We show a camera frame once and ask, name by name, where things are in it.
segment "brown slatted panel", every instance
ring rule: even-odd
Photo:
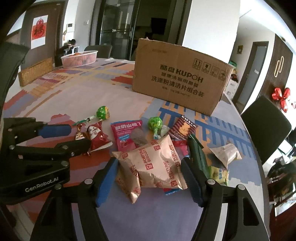
[[[283,69],[282,72],[278,74],[277,78],[275,78],[274,70],[276,68],[276,63],[278,60],[281,59],[282,56],[284,56],[285,58]],[[276,87],[279,87],[282,91],[284,91],[290,73],[292,57],[293,53],[291,52],[291,50],[277,35],[275,35],[274,50],[272,53],[271,62],[264,83],[257,98],[263,95],[266,98],[272,100],[271,95],[274,92],[274,88]]]

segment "brown door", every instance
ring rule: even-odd
[[[52,57],[60,43],[61,16],[64,2],[41,3],[31,6],[25,14],[20,44],[30,48],[21,69]]]
[[[271,95],[274,88],[279,87],[282,91],[284,90],[290,73],[292,58],[291,50],[276,35],[269,69],[257,98],[263,95],[272,100]]]

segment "gray chair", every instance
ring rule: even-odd
[[[253,102],[241,117],[264,164],[289,135],[291,124],[264,96]]]
[[[97,50],[97,58],[110,58],[112,45],[89,45],[84,51]]]

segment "patterned tablecloth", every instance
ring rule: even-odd
[[[209,165],[219,167],[209,148],[220,147],[227,141],[236,145],[243,155],[229,165],[229,185],[244,184],[264,219],[263,191],[254,149],[242,120],[227,98],[222,98],[212,116],[205,116],[177,104],[135,93],[131,89],[134,64],[114,59],[97,59],[94,64],[74,69],[59,69],[25,86],[5,103],[4,117],[36,117],[49,124],[73,124],[96,113],[106,105],[110,119],[103,122],[103,130],[114,140],[110,123],[124,120],[143,121],[147,128],[150,117],[159,116],[171,127],[185,115],[198,126],[196,136],[204,146]],[[67,137],[43,139],[37,137],[24,143],[28,146],[53,147],[59,142],[73,140],[76,128]],[[110,153],[100,150],[88,156],[70,159],[70,182],[77,185],[92,177],[105,166]],[[23,202],[32,222],[35,222],[49,193]],[[221,240],[227,205],[223,205],[216,240]],[[144,188],[135,204],[114,183],[107,201],[98,209],[109,240],[191,240],[202,209],[192,201],[188,190],[165,196],[160,188]],[[84,240],[78,207],[73,204],[73,215],[78,240]]]

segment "woven box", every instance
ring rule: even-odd
[[[51,72],[52,70],[52,58],[42,60],[31,67],[23,69],[21,72],[18,73],[20,86],[24,87],[27,84],[31,83],[33,80]]]

